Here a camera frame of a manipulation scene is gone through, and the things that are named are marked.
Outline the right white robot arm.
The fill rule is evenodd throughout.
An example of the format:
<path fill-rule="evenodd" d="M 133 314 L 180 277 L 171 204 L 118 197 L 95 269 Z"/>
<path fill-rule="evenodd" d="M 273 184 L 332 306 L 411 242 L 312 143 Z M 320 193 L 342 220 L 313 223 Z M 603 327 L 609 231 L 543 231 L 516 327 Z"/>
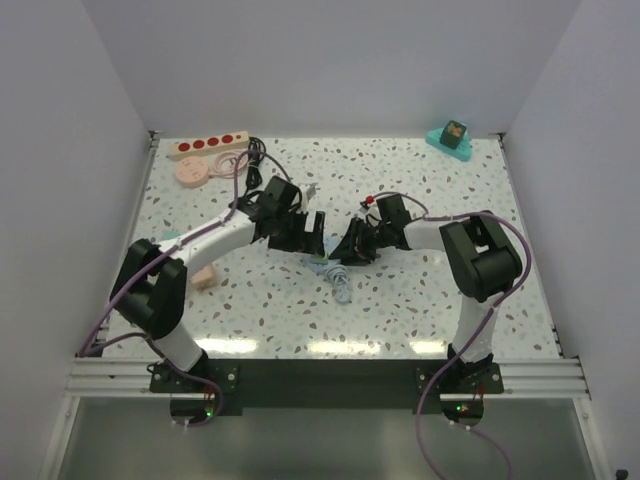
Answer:
<path fill-rule="evenodd" d="M 523 243 L 524 257 L 505 233 L 524 237 L 509 222 L 489 210 L 453 216 L 414 218 L 407 210 L 405 194 L 383 192 L 361 204 L 375 206 L 372 220 L 353 218 L 329 258 L 345 266 L 365 266 L 383 248 L 403 251 L 437 250 L 446 255 L 453 280 L 463 295 L 460 318 L 448 345 L 450 364 L 445 369 L 448 386 L 469 392 L 481 380 L 481 372 L 493 362 L 492 337 L 500 305 L 517 290 L 531 269 L 531 251 Z"/>

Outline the beige cube plug adapter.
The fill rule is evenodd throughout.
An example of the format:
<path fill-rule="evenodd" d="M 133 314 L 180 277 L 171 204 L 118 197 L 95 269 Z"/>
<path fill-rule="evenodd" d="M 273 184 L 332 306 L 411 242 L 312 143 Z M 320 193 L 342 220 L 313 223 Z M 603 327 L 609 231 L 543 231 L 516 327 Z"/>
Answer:
<path fill-rule="evenodd" d="M 198 290 L 203 291 L 213 288 L 217 285 L 216 273 L 212 265 L 207 265 L 201 270 L 197 271 L 190 279 L 192 286 Z"/>

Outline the pink round power strip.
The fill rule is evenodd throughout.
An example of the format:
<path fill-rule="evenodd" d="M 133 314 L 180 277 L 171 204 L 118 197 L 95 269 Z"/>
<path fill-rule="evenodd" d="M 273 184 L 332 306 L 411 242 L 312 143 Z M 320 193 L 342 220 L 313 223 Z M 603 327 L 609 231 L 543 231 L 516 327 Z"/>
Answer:
<path fill-rule="evenodd" d="M 174 175 L 182 187 L 199 188 L 209 180 L 209 165 L 202 157 L 186 157 L 176 163 Z"/>

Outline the green small charger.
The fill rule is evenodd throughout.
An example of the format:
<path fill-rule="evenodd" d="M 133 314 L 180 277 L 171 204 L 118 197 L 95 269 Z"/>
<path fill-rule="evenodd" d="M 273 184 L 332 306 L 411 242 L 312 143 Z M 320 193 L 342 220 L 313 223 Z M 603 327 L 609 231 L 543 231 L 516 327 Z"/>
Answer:
<path fill-rule="evenodd" d="M 326 265 L 329 262 L 327 256 L 313 256 L 311 262 L 317 265 Z"/>

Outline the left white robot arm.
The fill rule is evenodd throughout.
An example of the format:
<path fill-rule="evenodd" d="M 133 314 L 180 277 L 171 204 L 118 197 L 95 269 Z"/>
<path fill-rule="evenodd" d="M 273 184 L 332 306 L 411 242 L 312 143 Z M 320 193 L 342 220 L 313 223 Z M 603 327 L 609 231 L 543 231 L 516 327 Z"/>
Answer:
<path fill-rule="evenodd" d="M 270 249 L 322 255 L 325 213 L 308 212 L 315 194 L 313 183 L 297 186 L 274 176 L 264 189 L 236 195 L 223 213 L 171 241 L 139 239 L 128 248 L 109 308 L 148 336 L 183 391 L 200 390 L 211 376 L 205 350 L 183 321 L 194 275 L 263 239 Z"/>

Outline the beige power strip red sockets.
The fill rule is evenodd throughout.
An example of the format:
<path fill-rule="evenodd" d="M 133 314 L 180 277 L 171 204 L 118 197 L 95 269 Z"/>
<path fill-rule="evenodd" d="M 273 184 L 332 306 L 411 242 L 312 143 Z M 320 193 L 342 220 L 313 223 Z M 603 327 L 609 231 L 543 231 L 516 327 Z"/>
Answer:
<path fill-rule="evenodd" d="M 247 131 L 226 133 L 201 137 L 188 141 L 180 141 L 170 146 L 167 156 L 174 161 L 189 156 L 211 156 L 231 150 L 245 150 L 249 145 Z"/>

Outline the light blue round power strip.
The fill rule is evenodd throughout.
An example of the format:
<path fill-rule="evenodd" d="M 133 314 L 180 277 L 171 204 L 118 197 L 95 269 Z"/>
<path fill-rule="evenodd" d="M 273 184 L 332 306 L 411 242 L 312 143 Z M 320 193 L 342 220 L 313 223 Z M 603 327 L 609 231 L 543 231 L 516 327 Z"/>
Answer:
<path fill-rule="evenodd" d="M 340 240 L 338 237 L 329 236 L 324 239 L 325 255 L 329 259 L 329 255 L 337 248 Z M 330 260 L 326 265 L 317 265 L 311 262 L 311 258 L 315 255 L 307 255 L 304 257 L 304 264 L 311 271 L 320 275 L 338 275 L 345 274 L 346 268 L 340 260 Z"/>

